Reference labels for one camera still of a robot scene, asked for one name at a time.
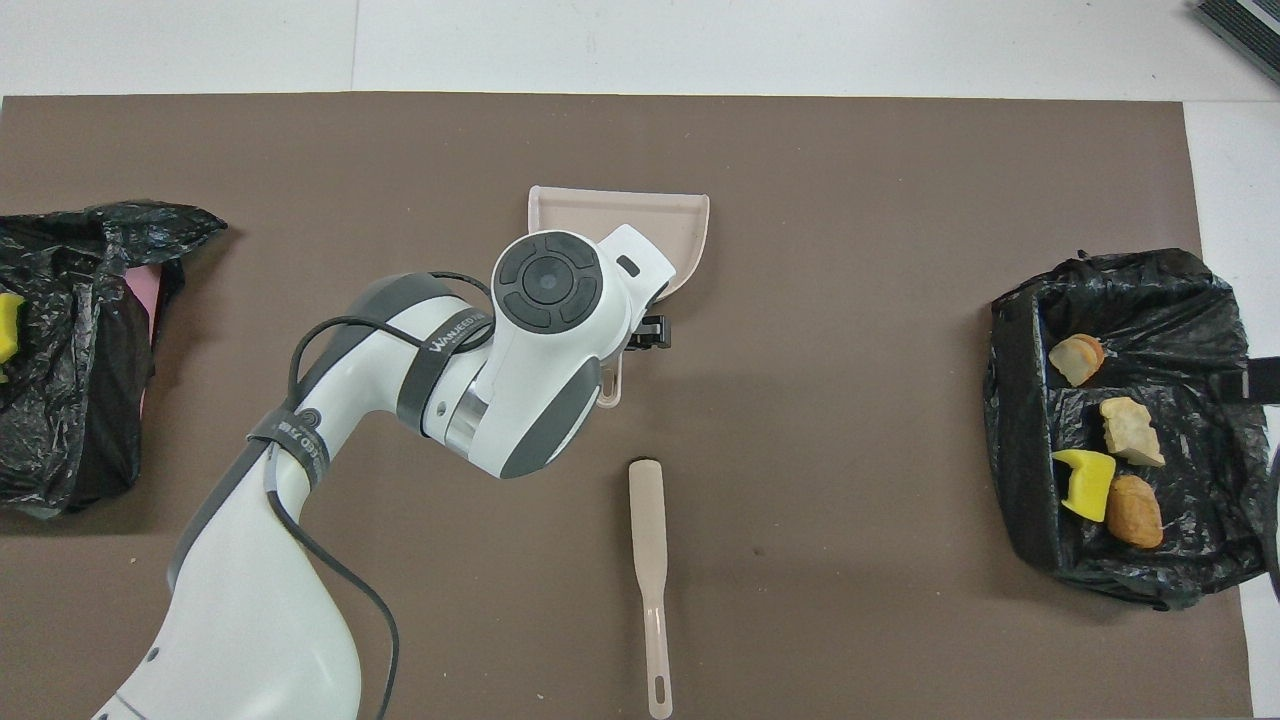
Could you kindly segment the yellow notched sponge piece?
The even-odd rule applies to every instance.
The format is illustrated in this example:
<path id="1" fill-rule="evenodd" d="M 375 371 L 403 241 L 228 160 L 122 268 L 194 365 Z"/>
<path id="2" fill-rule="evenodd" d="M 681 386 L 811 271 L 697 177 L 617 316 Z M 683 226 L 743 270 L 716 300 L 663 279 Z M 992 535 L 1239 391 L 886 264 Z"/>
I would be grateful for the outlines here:
<path id="1" fill-rule="evenodd" d="M 1116 474 L 1116 459 L 1108 454 L 1084 448 L 1057 450 L 1050 456 L 1070 469 L 1068 491 L 1060 500 L 1061 506 L 1085 520 L 1105 521 L 1108 492 Z"/>

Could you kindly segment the brown table mat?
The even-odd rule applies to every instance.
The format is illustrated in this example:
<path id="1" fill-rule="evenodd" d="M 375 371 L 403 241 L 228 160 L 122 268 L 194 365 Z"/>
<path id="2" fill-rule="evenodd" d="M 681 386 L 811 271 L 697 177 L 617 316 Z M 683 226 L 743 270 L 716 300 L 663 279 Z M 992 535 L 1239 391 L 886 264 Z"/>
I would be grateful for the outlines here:
<path id="1" fill-rule="evenodd" d="M 388 720 L 646 719 L 626 466 L 666 470 L 690 720 L 1251 712 L 1235 591 L 1158 612 L 1011 550 L 982 418 L 989 304 L 1078 251 L 1199 242 L 1152 102 L 310 94 L 10 97 L 0 214 L 152 199 L 186 260 L 134 488 L 0 511 L 0 720 L 86 720 L 146 655 L 192 514 L 372 281 L 486 275 L 535 184 L 704 193 L 710 232 L 618 407 L 497 480 L 387 414 L 303 525 L 387 598 Z"/>

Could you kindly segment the brown bread shaped piece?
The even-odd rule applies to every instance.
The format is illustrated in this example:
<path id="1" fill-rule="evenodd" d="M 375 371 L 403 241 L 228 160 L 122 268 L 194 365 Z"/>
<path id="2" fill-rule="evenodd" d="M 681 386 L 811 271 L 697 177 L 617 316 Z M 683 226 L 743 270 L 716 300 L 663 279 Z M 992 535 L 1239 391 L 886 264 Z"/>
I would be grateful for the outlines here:
<path id="1" fill-rule="evenodd" d="M 1108 491 L 1105 525 L 1112 538 L 1139 550 L 1164 542 L 1164 521 L 1153 487 L 1140 477 L 1116 475 Z"/>

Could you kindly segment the beige crumbly sponge piece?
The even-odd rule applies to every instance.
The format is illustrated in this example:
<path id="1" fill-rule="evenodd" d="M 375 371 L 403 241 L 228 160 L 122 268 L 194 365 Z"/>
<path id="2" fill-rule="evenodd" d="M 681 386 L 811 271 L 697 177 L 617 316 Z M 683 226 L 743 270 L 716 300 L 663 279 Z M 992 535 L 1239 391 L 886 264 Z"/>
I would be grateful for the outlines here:
<path id="1" fill-rule="evenodd" d="M 1166 465 L 1158 436 L 1151 425 L 1149 410 L 1143 404 L 1129 397 L 1112 397 L 1103 400 L 1098 410 L 1103 419 L 1103 441 L 1111 455 L 1137 466 Z"/>
<path id="2" fill-rule="evenodd" d="M 1047 359 L 1071 387 L 1080 387 L 1102 368 L 1106 352 L 1094 336 L 1076 333 L 1057 342 L 1048 351 Z"/>

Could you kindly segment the beige hand brush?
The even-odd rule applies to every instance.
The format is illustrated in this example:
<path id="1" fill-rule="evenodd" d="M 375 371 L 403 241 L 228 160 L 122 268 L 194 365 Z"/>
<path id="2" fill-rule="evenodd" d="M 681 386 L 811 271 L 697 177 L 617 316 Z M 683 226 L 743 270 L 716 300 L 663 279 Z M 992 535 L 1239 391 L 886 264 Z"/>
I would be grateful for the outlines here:
<path id="1" fill-rule="evenodd" d="M 653 720 L 668 720 L 673 700 L 664 606 L 668 573 L 666 492 L 662 465 L 655 459 L 643 457 L 628 465 L 628 506 L 634 569 L 643 600 L 646 702 Z"/>

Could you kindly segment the beige plastic dustpan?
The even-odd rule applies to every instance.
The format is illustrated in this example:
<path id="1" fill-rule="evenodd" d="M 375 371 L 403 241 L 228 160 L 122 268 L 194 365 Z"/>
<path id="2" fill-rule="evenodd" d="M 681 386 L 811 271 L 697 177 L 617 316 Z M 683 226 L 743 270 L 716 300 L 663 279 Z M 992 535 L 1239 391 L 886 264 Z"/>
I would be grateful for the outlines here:
<path id="1" fill-rule="evenodd" d="M 698 269 L 710 200 L 707 195 L 534 186 L 527 209 L 527 236 L 539 240 L 545 252 L 593 260 L 595 292 L 573 288 L 561 305 L 588 304 L 585 324 L 594 327 L 603 316 L 608 325 L 632 333 L 644 316 L 659 314 L 654 305 Z M 616 347 L 599 361 L 596 407 L 614 407 L 621 400 L 630 334 L 614 333 Z"/>

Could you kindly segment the pink bin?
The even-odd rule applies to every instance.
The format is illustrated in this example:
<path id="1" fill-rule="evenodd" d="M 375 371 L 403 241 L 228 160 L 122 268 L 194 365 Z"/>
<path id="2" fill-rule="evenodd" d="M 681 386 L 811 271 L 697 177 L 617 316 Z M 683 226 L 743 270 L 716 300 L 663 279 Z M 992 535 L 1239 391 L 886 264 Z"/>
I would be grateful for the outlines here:
<path id="1" fill-rule="evenodd" d="M 125 270 L 125 283 L 143 306 L 148 322 L 148 345 L 155 346 L 159 300 L 163 288 L 163 269 L 160 265 L 133 266 Z"/>

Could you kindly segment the black trash bag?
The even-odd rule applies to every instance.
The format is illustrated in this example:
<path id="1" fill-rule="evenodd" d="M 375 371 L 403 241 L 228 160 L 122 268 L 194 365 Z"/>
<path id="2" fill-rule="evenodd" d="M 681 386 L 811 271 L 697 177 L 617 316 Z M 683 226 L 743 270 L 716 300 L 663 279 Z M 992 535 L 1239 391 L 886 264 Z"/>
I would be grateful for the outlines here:
<path id="1" fill-rule="evenodd" d="M 0 292 L 26 300 L 0 365 L 0 509 L 47 520 L 140 477 L 148 322 L 125 270 L 160 265 L 160 318 L 183 259 L 227 229 L 201 208 L 138 200 L 0 217 Z"/>
<path id="2" fill-rule="evenodd" d="M 983 411 L 989 471 L 1015 553 L 1065 584 L 1181 610 L 1256 577 L 1280 589 L 1280 448 L 1266 404 L 1239 392 L 1249 356 L 1233 288 L 1196 255 L 1161 249 L 1071 259 L 991 305 Z M 1071 387 L 1048 351 L 1071 334 L 1103 345 Z M 1156 493 L 1164 542 L 1139 550 L 1061 506 L 1069 468 L 1051 454 L 1105 450 L 1098 406 L 1129 397 L 1152 416 L 1164 468 L 1117 471 Z"/>

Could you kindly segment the dark ribbed device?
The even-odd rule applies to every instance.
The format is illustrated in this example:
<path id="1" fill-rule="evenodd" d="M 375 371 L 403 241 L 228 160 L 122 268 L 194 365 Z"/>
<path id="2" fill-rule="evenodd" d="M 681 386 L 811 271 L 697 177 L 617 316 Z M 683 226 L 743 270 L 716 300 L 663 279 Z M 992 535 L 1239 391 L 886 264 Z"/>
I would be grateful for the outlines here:
<path id="1" fill-rule="evenodd" d="M 1280 0 L 1194 0 L 1192 12 L 1280 86 Z"/>

